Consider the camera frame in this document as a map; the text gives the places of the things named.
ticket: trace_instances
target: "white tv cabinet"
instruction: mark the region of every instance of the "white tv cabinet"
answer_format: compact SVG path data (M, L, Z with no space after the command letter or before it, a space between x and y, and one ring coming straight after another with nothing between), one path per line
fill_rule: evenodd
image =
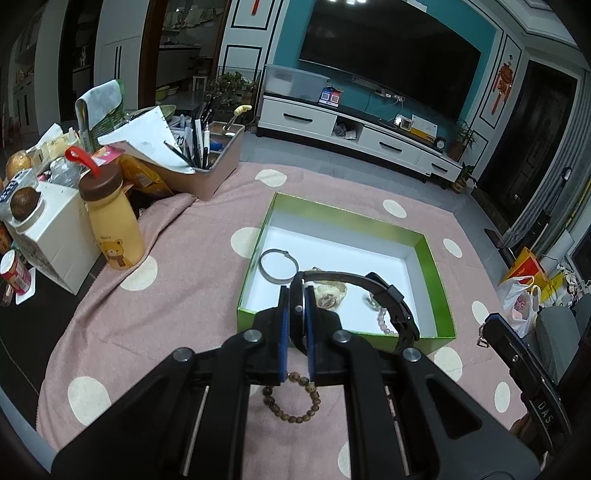
M264 129L308 137L346 147L414 170L426 177L436 175L456 181L461 165L447 155L422 143L382 127L376 117L352 109L334 109L306 101L264 95L259 130ZM357 136L346 140L333 135L337 117L353 123Z

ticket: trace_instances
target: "curtain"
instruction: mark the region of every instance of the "curtain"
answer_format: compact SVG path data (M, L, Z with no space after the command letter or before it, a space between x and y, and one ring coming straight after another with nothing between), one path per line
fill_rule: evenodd
M503 241L509 247L515 247L521 241L542 210L552 208L551 212L547 212L551 215L550 224L534 248L538 255L545 253L562 234L566 220L591 175L591 72L585 70L580 82L579 95L573 107L573 119L564 133L562 149L528 206L503 235ZM561 190L562 171L568 166L573 171Z

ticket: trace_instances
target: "white polka dot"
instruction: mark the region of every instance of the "white polka dot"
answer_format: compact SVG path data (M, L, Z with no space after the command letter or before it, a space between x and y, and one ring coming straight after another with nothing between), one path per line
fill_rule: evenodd
M277 170L261 170L255 177L269 187L281 187L287 181L287 175Z
M454 257L456 257L456 258L462 257L462 249L453 240L451 240L449 238L444 238L443 239L443 246L445 248L447 248L447 251L450 252Z
M500 413L504 413L509 408L509 402L511 401L511 390L509 385L505 382L501 382L496 386L495 390L495 407Z
M158 275L158 263L150 255L129 277L121 282L121 288L128 291L140 291L148 288Z
M488 309L481 301L473 301L472 302L472 314L476 321L482 325L486 318L488 317Z
M384 200L382 204L388 213L391 213L398 218L406 218L406 210L402 208L398 202L394 200Z
M250 258L255 249L259 233L261 233L261 229L253 226L240 228L240 230L234 232L234 235L232 235L230 244L238 255L244 258Z
M90 425L111 406L105 386L96 378L78 377L68 386L68 401L74 416L84 425Z
M448 346L442 346L433 359L435 365L448 374L448 376L456 382L462 376L462 359L457 352Z
M339 452L339 464L340 472L347 478L351 478L351 458L349 457L349 442L343 445Z

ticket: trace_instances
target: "yellow bottle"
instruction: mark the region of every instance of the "yellow bottle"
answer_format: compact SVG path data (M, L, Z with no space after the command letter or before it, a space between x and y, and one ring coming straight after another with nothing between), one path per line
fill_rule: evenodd
M144 256L144 239L122 191L120 166L110 163L99 170L98 177L88 172L80 179L80 197L88 206L92 231L109 265L116 270L126 270Z

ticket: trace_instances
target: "clear plastic storage box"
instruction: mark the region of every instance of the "clear plastic storage box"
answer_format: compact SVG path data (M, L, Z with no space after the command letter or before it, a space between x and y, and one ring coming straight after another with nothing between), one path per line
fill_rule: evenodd
M265 92L317 102L328 79L305 70L267 65Z

